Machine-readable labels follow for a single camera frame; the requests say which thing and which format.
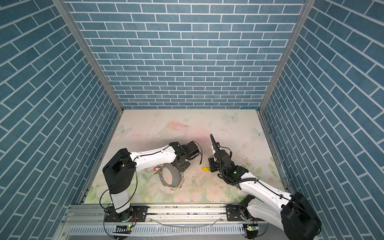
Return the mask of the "large keyring with chain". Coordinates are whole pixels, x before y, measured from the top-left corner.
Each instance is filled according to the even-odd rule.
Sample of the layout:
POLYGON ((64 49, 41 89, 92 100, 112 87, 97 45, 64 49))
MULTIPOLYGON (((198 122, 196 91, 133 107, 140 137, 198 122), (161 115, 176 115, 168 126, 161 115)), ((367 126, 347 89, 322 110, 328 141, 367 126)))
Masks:
POLYGON ((163 186, 172 191, 180 189, 184 183, 184 174, 172 164, 164 164, 159 171, 159 178, 163 186))

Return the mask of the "bunch of coloured key tags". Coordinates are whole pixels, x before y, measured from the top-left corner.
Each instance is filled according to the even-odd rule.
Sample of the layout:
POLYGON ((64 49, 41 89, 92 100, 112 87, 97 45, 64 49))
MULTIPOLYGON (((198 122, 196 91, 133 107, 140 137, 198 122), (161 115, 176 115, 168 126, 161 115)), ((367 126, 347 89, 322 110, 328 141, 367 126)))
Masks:
POLYGON ((153 168, 153 174, 154 175, 158 175, 160 173, 162 173, 162 166, 156 166, 153 168))

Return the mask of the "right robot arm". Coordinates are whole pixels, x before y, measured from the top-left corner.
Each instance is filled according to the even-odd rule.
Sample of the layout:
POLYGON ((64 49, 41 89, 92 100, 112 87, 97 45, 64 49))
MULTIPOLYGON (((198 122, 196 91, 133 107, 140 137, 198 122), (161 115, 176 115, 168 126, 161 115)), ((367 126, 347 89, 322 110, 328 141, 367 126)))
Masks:
POLYGON ((226 184, 247 193, 239 203, 244 219, 262 219, 283 230, 290 240, 313 240, 322 230, 322 222, 308 199, 301 193, 291 194, 263 182, 246 168, 236 165, 224 147, 211 137, 212 172, 226 184))

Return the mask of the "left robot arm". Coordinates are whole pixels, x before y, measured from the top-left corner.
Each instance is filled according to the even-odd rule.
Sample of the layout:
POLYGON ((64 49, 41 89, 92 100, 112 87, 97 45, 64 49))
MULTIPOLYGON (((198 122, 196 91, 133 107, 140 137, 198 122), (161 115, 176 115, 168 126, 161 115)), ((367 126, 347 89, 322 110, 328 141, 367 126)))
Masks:
POLYGON ((129 152, 126 148, 118 150, 103 167, 114 211, 121 214, 130 210, 132 198, 128 196, 127 189, 139 171, 171 164, 177 171, 183 173, 191 165, 190 161, 200 153, 194 141, 184 145, 171 142, 162 148, 144 152, 129 152))

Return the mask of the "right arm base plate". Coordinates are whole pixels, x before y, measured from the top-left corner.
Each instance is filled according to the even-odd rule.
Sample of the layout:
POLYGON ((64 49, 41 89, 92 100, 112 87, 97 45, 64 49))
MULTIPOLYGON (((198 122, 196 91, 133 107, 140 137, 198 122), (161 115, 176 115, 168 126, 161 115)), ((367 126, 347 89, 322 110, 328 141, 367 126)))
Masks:
POLYGON ((252 217, 248 210, 240 205, 228 204, 225 206, 228 222, 248 221, 253 222, 257 219, 252 217))

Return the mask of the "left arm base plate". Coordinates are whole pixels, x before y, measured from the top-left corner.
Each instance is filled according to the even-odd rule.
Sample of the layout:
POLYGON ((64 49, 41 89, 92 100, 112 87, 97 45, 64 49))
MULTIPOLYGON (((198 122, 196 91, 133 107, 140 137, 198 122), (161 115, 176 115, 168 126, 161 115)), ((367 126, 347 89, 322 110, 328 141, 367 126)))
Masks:
POLYGON ((122 222, 145 222, 148 212, 148 206, 130 206, 127 210, 117 213, 113 206, 108 207, 105 222, 122 223, 122 222))

